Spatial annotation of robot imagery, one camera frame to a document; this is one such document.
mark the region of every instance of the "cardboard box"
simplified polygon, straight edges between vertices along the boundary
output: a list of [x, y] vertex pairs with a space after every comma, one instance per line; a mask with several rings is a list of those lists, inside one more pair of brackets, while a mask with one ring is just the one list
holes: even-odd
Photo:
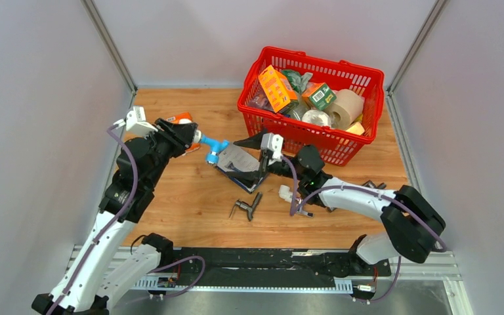
[[315, 83], [303, 92], [304, 101], [312, 108], [325, 110], [337, 95], [325, 83]]
[[[167, 118], [165, 120], [168, 121], [169, 123], [181, 123], [180, 121], [182, 119], [187, 119], [190, 122], [194, 122], [192, 120], [192, 116], [188, 112], [182, 113], [182, 114], [179, 114], [179, 115], [174, 115], [173, 117], [169, 117], [169, 118]], [[196, 151], [199, 148], [200, 148], [200, 143], [193, 143], [188, 149], [186, 149], [186, 152], [184, 154]]]
[[291, 84], [281, 72], [269, 65], [258, 75], [258, 81], [266, 93], [273, 111], [288, 112], [299, 103]]

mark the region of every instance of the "red plastic basket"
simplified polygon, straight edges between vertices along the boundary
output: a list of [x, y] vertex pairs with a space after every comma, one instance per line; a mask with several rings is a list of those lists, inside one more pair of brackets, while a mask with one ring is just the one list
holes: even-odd
[[[311, 82], [325, 82], [334, 90], [350, 89], [363, 96], [364, 110], [362, 126], [366, 130], [362, 136], [347, 133], [329, 127], [319, 127], [303, 123], [281, 114], [248, 107], [261, 86], [257, 76], [267, 66], [277, 70], [292, 69], [300, 72], [312, 72]], [[365, 145], [375, 139], [377, 122], [383, 110], [383, 72], [380, 70], [351, 64], [341, 60], [328, 61], [307, 56], [302, 51], [288, 51], [276, 47], [265, 47], [254, 62], [244, 81], [244, 88], [238, 99], [238, 110], [244, 116], [248, 135], [252, 136], [263, 128], [285, 138], [283, 150], [297, 153], [303, 146], [313, 144], [320, 151], [325, 162], [345, 166]]]

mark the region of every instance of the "blue plastic part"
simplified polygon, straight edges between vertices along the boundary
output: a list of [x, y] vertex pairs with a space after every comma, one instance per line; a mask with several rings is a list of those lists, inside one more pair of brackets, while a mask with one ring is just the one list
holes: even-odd
[[219, 142], [215, 139], [206, 137], [204, 134], [202, 134], [199, 142], [209, 146], [209, 153], [205, 156], [205, 160], [213, 165], [217, 165], [217, 162], [219, 162], [219, 154], [229, 146], [227, 140]]

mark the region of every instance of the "orange box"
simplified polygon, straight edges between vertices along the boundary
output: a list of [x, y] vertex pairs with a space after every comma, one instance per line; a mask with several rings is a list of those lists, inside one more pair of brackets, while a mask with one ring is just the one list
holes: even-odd
[[299, 99], [286, 76], [275, 70], [273, 66], [269, 65], [265, 68], [258, 75], [258, 81], [260, 81], [274, 112], [285, 112], [298, 105]]
[[[180, 122], [182, 119], [187, 119], [189, 121]], [[179, 115], [174, 115], [173, 117], [169, 117], [166, 119], [166, 121], [168, 121], [169, 123], [191, 123], [191, 122], [194, 122], [192, 120], [192, 116], [188, 112], [182, 113]], [[193, 143], [188, 149], [186, 149], [186, 152], [184, 154], [196, 151], [199, 148], [200, 148], [200, 143]]]

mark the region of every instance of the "wooden floor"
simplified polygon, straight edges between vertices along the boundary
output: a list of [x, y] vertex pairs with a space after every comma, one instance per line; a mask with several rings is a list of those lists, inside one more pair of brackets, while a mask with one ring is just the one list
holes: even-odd
[[[239, 89], [141, 89], [135, 104], [144, 106], [148, 121], [190, 112], [208, 137], [229, 141], [248, 137], [236, 108]], [[252, 222], [233, 203], [251, 203], [249, 195], [213, 167], [206, 165], [206, 147], [172, 159], [159, 184], [156, 198], [138, 226], [125, 240], [130, 245], [140, 234], [158, 233], [175, 246], [188, 247], [294, 247], [349, 248], [362, 234], [383, 231], [381, 223], [338, 209], [328, 213], [308, 206], [313, 219], [289, 216], [289, 203], [279, 198], [281, 184], [292, 180], [270, 175], [257, 191], [264, 193]], [[389, 188], [407, 183], [389, 115], [380, 119], [377, 138], [364, 146], [345, 167], [326, 165], [324, 171], [354, 184], [368, 179], [386, 182]]]

